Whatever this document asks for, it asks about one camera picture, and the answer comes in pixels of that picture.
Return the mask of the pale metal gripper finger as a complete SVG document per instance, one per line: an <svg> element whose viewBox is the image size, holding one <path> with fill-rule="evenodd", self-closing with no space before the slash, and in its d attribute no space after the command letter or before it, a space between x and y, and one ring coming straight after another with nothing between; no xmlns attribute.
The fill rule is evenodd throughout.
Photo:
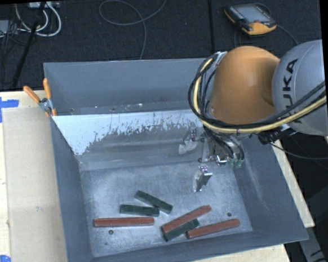
<svg viewBox="0 0 328 262"><path fill-rule="evenodd" d="M182 139L182 143L179 144L179 154L183 155L187 152L193 151L198 145L197 128L190 128Z"/></svg>
<svg viewBox="0 0 328 262"><path fill-rule="evenodd" d="M200 165L199 172L194 176L193 191L200 192L202 187L207 185L211 177L212 172L209 171L209 167L207 165Z"/></svg>

